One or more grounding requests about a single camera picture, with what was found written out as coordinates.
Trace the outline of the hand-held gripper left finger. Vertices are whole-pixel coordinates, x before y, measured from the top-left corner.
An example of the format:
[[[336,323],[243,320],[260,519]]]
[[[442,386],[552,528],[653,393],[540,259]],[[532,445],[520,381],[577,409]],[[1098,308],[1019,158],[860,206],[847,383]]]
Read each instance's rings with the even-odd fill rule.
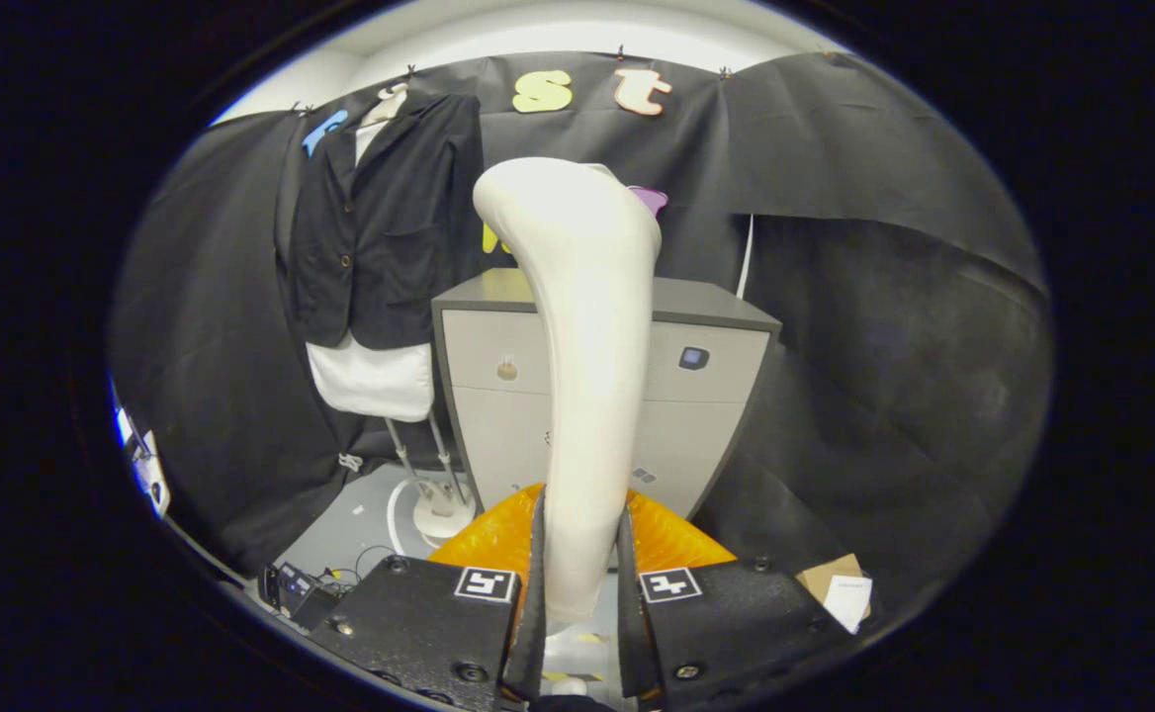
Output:
[[[463,711],[541,697],[546,639],[543,487],[512,495],[474,522],[499,549],[475,558],[465,537],[438,559],[380,559],[310,640],[387,684]]]

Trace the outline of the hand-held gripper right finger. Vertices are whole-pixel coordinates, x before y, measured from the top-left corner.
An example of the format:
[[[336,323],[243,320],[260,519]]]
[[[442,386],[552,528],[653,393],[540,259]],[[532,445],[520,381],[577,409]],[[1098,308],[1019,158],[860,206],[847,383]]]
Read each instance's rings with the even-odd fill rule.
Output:
[[[617,532],[623,694],[641,711],[742,711],[835,663],[844,626],[775,559],[742,559],[644,494]]]

